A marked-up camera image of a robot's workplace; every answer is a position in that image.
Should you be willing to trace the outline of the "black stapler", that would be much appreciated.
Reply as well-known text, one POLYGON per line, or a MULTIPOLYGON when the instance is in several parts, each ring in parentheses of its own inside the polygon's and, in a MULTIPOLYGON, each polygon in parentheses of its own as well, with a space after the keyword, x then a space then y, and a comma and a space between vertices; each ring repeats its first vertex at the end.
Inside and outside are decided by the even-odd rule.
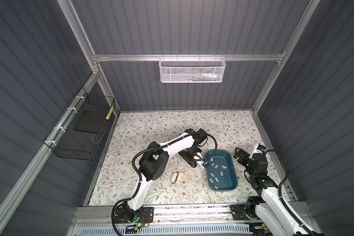
POLYGON ((186 151, 182 150, 179 152, 179 155, 193 168, 196 168, 198 165, 196 163, 196 155, 200 154, 201 155, 202 150, 199 148, 197 151, 186 151))

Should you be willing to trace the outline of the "pink mini stapler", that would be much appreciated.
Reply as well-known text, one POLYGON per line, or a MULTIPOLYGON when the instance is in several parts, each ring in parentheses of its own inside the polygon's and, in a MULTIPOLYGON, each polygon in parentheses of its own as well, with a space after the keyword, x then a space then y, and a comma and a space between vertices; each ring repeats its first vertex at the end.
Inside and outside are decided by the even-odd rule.
POLYGON ((178 176, 177 176, 177 183, 181 183, 182 179, 184 177, 184 173, 183 172, 179 172, 178 176))

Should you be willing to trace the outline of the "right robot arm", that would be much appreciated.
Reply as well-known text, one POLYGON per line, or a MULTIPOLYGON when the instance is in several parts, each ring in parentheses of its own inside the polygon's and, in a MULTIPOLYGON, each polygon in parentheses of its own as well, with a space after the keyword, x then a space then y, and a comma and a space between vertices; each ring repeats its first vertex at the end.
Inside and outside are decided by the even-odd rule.
POLYGON ((263 145, 256 145, 251 154, 235 148, 234 159, 245 168, 244 176, 257 192, 256 196, 248 197, 245 215, 249 219, 261 219, 273 236, 323 236, 309 226, 283 197, 282 186, 289 175, 288 166, 279 184, 268 176, 266 154, 269 152, 279 154, 286 162, 281 152, 263 145))

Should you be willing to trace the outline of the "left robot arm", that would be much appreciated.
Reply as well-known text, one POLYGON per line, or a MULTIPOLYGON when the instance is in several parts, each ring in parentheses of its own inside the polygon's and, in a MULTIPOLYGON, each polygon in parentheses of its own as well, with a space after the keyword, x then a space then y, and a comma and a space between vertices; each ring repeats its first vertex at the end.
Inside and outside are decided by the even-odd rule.
POLYGON ((200 149, 201 143, 207 138, 207 133, 202 129, 197 132, 187 129, 171 141, 160 144, 152 142, 146 150, 135 155, 132 167, 138 174, 138 182, 132 195, 122 204, 130 220, 134 221, 139 216, 149 188, 163 175, 168 160, 174 155, 180 155, 193 168, 198 166, 207 168, 208 162, 202 157, 200 149))

